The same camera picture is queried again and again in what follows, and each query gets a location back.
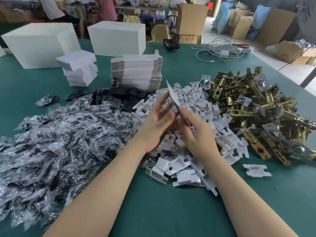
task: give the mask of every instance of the floor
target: floor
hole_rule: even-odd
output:
[[[212,30],[212,23],[213,18],[207,17],[204,30],[202,34],[202,43],[210,43],[217,37],[225,37],[230,39],[231,37],[229,35],[219,35],[216,30]],[[275,70],[280,69],[282,66],[286,64],[286,62],[280,61],[279,59],[276,59],[274,56],[268,54],[264,50],[264,46],[256,41],[251,40],[244,40],[244,41],[238,41],[236,40],[236,43],[246,43],[250,44],[251,46],[255,47],[255,49],[252,51],[252,53],[260,58],[262,61],[269,64],[271,67],[273,67]],[[285,75],[287,78],[295,82],[296,84],[300,84],[306,76],[314,69],[313,66],[309,65],[287,65],[283,67],[280,70],[280,73]],[[312,80],[312,82],[305,88],[307,91],[309,91],[311,94],[316,96],[316,78]]]

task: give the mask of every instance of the hand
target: hand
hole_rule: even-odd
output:
[[[182,118],[178,119],[183,141],[188,150],[197,158],[205,158],[213,156],[215,153],[217,154],[219,151],[215,142],[212,125],[185,107],[181,106],[180,111],[189,119],[189,122],[194,127],[194,132],[192,133],[187,122]]]
[[[168,97],[169,92],[167,91],[155,102],[148,117],[134,137],[143,144],[146,153],[152,151],[158,145],[163,133],[172,128],[177,122],[176,114],[171,110],[172,102],[161,109]]]

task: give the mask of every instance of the white cable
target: white cable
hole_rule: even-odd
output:
[[[237,52],[237,49],[239,47],[233,45],[231,43],[231,41],[234,41],[233,44],[235,44],[234,39],[226,39],[225,37],[217,37],[210,43],[203,43],[202,45],[193,45],[192,49],[198,50],[195,56],[197,59],[199,59],[200,61],[203,61],[203,62],[214,62],[214,61],[205,61],[205,60],[200,59],[197,55],[199,52],[208,52],[211,55],[217,56],[219,59],[221,59],[225,62],[234,61],[234,60],[242,57],[245,53],[244,53],[244,51],[240,51],[240,50],[238,50],[238,52]],[[229,57],[227,59],[223,59],[223,58],[219,57],[221,50],[228,50],[229,51]]]

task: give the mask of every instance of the green table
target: green table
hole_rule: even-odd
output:
[[[82,40],[81,47],[93,52],[89,40]],[[195,57],[196,50],[181,44],[180,50],[167,53],[162,43],[147,43],[145,54],[153,54],[155,49],[163,56],[163,82],[199,81],[201,75],[215,78],[219,71],[232,71],[241,75],[247,67],[263,66],[263,71],[271,84],[277,83],[287,96],[298,100],[302,117],[313,116],[315,121],[316,97],[275,71],[254,55],[232,62],[223,62],[215,57],[214,63],[204,63]],[[98,76],[85,90],[109,87],[110,57],[97,56]],[[78,89],[70,87],[61,68],[24,70],[12,55],[0,58],[0,135],[13,136],[14,128],[26,116],[44,114],[47,108],[34,103],[42,96],[59,95],[61,105],[65,98]],[[315,148],[315,134],[311,134],[307,146]],[[275,160],[263,161],[249,148],[250,159],[241,159],[233,165],[245,181],[281,216],[300,237],[314,236],[316,233],[316,171],[314,166],[293,165],[289,168]],[[272,173],[270,178],[250,178],[242,164],[265,164]],[[23,225],[10,229],[10,219],[0,222],[0,236],[41,236],[39,225],[23,232]],[[236,236],[220,196],[201,187],[173,187],[172,180],[164,186],[145,175],[145,170],[137,170],[126,194],[111,237],[125,236]]]

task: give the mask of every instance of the cable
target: cable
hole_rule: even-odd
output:
[[[296,61],[301,55],[299,55],[295,60],[293,60],[293,61],[291,61],[291,62],[285,64],[283,67],[285,67],[285,66],[287,66],[288,64],[291,64],[292,62]]]
[[[235,59],[238,59],[245,54],[243,50],[240,50],[240,48],[235,46],[234,44],[235,44],[234,39],[226,39],[224,37],[217,37],[210,43],[203,43],[202,45],[193,45],[191,48],[198,50],[195,56],[200,61],[214,62],[214,61],[205,61],[205,60],[200,59],[198,57],[198,53],[202,52],[202,53],[209,53],[211,55],[215,55],[219,59],[221,59],[225,62],[229,62],[229,61],[234,61]],[[229,57],[227,59],[223,59],[223,58],[219,57],[222,50],[229,51]]]

